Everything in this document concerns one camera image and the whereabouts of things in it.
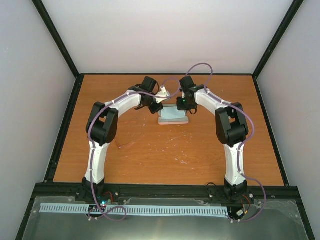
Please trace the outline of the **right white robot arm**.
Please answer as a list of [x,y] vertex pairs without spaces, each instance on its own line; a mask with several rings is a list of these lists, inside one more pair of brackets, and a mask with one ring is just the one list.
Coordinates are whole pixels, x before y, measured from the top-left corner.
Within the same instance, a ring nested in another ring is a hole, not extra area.
[[215,116],[216,135],[226,157],[224,196],[227,201],[235,202],[248,188],[243,149],[249,127],[243,106],[238,102],[224,101],[204,85],[196,85],[191,76],[185,76],[179,82],[182,92],[176,101],[179,111],[197,112],[197,107],[202,106]]

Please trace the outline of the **transparent brown sunglasses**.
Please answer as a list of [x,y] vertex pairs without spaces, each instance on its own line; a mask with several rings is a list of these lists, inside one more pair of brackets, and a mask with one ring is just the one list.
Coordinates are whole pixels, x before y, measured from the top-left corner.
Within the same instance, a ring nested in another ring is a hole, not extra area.
[[117,148],[122,150],[136,144],[145,135],[143,126],[137,118],[119,122],[114,139]]

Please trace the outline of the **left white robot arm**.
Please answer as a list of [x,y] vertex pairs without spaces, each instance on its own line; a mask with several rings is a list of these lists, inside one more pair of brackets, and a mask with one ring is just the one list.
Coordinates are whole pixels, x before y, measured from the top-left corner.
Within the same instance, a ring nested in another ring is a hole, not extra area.
[[88,167],[82,185],[92,201],[104,195],[105,161],[110,143],[115,139],[121,115],[131,109],[149,108],[155,114],[164,108],[163,101],[169,97],[166,88],[146,76],[141,84],[131,86],[124,94],[109,102],[94,103],[86,125],[89,140]]

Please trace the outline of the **pink glasses case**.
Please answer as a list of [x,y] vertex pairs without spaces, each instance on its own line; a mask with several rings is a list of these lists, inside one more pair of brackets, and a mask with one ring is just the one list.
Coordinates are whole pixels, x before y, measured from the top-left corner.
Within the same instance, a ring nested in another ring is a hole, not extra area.
[[[176,104],[164,104],[164,107],[176,107]],[[159,125],[183,125],[183,124],[188,124],[189,123],[189,118],[187,116],[187,112],[185,111],[185,117],[184,118],[179,118],[179,119],[173,119],[173,120],[164,120],[161,118],[161,110],[158,112],[158,124]]]

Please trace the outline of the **light blue cleaning cloth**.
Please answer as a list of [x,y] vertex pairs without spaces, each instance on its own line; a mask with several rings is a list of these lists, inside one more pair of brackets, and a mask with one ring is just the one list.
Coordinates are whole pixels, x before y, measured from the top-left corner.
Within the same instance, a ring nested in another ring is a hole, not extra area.
[[178,110],[177,107],[164,107],[160,111],[160,116],[163,120],[182,119],[186,116],[185,111]]

